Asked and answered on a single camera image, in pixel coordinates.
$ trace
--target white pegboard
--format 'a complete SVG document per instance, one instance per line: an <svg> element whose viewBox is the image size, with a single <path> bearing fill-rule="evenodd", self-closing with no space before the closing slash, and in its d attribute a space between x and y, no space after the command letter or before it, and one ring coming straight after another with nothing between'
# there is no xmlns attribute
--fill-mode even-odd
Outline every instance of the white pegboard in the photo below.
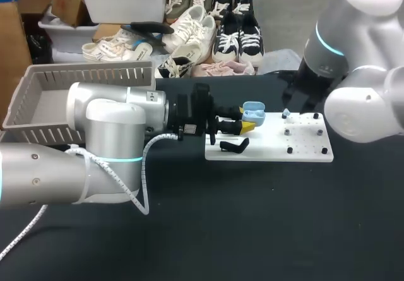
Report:
<svg viewBox="0 0 404 281"><path fill-rule="evenodd" d="M265 113L265 122L254 131L242 136L226 135L218 133L216 144L210 145L210 138L206 135L205 158L207 160L227 161L277 161L277 162L332 162L334 159L330 139L324 117L318 114L318 119L313 113L291 113L288 118L282 119L281 112ZM220 142L227 141L236 145L245 139L250 139L250 144L243 153L231 153L221 151ZM288 147L293 148L292 153L287 153ZM327 148L327 154L321 153Z"/></svg>

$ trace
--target floor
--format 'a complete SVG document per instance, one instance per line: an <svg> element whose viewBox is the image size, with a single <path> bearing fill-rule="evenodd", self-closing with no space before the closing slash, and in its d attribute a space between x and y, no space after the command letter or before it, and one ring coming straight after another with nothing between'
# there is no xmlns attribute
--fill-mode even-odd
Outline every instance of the floor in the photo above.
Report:
<svg viewBox="0 0 404 281"><path fill-rule="evenodd" d="M254 0L265 51L292 49L301 57L317 17L330 0Z"/></svg>

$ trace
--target black table surface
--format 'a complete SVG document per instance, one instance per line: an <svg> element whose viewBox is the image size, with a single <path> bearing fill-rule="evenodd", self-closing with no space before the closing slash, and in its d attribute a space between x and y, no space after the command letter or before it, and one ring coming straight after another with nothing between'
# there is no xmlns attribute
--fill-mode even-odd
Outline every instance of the black table surface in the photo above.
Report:
<svg viewBox="0 0 404 281"><path fill-rule="evenodd" d="M282 110L275 75L158 89L173 100L196 81L218 104ZM52 205L0 280L404 280L404 138L356 144L328 131L335 158L321 164L209 162L202 138L161 141L147 161L148 216L131 203ZM0 211L0 250L38 209Z"/></svg>

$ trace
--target pink sneaker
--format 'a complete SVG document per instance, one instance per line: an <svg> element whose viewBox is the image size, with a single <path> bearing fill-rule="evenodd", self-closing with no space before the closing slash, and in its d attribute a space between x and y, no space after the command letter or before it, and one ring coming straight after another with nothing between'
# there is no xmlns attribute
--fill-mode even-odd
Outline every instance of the pink sneaker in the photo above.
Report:
<svg viewBox="0 0 404 281"><path fill-rule="evenodd" d="M200 64L194 66L192 77L219 77L254 75L255 70L251 62L245 64L234 61L223 61L213 64Z"/></svg>

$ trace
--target white shoe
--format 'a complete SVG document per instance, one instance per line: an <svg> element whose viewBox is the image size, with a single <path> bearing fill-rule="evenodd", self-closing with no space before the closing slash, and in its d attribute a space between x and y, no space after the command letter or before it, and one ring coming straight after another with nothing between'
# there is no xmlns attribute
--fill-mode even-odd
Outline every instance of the white shoe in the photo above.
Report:
<svg viewBox="0 0 404 281"><path fill-rule="evenodd" d="M213 42L215 41L216 23L212 16L206 16L201 23L194 22L194 33L190 36L186 44L197 43L201 46L202 56L196 62L205 62L210 55Z"/></svg>
<svg viewBox="0 0 404 281"><path fill-rule="evenodd" d="M115 35L103 37L97 43L104 40L111 43L125 43L133 45L139 39L140 39L139 36L135 35L134 33L128 32L127 30L123 30L120 28Z"/></svg>
<svg viewBox="0 0 404 281"><path fill-rule="evenodd" d="M185 76L202 56L197 43L178 47L162 65L156 68L155 78L181 78Z"/></svg>
<svg viewBox="0 0 404 281"><path fill-rule="evenodd" d="M206 16L203 6L195 5L187 9L176 22L171 24L174 33L163 36L164 49L170 54L184 45L194 32L194 21L201 22Z"/></svg>
<svg viewBox="0 0 404 281"><path fill-rule="evenodd" d="M99 43L87 43L81 48L88 62L134 61L136 56L132 46L125 43L112 43L101 40Z"/></svg>

